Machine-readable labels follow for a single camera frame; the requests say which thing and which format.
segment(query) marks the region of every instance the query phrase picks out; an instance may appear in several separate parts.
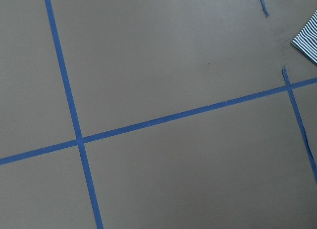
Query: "gray floor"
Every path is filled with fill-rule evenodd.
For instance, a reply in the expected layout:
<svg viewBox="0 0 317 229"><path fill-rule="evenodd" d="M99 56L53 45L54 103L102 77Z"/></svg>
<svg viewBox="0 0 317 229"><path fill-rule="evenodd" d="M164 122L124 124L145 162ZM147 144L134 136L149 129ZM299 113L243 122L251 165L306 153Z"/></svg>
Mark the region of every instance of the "gray floor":
<svg viewBox="0 0 317 229"><path fill-rule="evenodd" d="M284 86L283 66L316 78L290 45L316 0L265 1L52 0L83 136ZM4 162L76 137L44 0L0 0L0 19ZM294 95L317 158L317 84ZM1 228L96 228L75 145L0 166ZM85 147L107 229L316 228L286 91Z"/></svg>

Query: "striped fabric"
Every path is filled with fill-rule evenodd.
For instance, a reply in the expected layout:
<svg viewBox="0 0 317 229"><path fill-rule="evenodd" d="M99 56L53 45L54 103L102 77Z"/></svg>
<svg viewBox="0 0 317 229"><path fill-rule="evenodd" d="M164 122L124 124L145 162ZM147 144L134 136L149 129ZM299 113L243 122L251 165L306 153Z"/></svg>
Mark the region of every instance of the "striped fabric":
<svg viewBox="0 0 317 229"><path fill-rule="evenodd" d="M294 38L292 44L317 65L317 11Z"/></svg>

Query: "striped rug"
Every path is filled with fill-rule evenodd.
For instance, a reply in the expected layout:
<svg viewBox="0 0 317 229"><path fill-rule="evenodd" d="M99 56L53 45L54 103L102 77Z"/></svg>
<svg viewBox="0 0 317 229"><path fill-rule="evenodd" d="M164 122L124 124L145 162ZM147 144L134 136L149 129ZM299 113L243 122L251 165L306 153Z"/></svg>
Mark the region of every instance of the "striped rug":
<svg viewBox="0 0 317 229"><path fill-rule="evenodd" d="M294 38L292 44L317 65L317 11Z"/></svg>

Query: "striped cloth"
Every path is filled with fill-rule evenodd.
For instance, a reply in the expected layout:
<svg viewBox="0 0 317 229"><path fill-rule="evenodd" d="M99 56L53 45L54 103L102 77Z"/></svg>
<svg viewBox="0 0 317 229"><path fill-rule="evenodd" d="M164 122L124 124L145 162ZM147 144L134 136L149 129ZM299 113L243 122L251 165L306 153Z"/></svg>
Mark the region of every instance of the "striped cloth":
<svg viewBox="0 0 317 229"><path fill-rule="evenodd" d="M317 65L317 11L294 38L292 44Z"/></svg>

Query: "floor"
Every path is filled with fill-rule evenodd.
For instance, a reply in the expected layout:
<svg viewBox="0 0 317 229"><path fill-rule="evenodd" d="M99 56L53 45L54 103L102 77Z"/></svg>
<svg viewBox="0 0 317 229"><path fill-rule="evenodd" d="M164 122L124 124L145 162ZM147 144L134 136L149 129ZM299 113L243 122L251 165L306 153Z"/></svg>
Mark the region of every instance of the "floor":
<svg viewBox="0 0 317 229"><path fill-rule="evenodd" d="M0 0L1 228L315 229L316 0L265 2Z"/></svg>

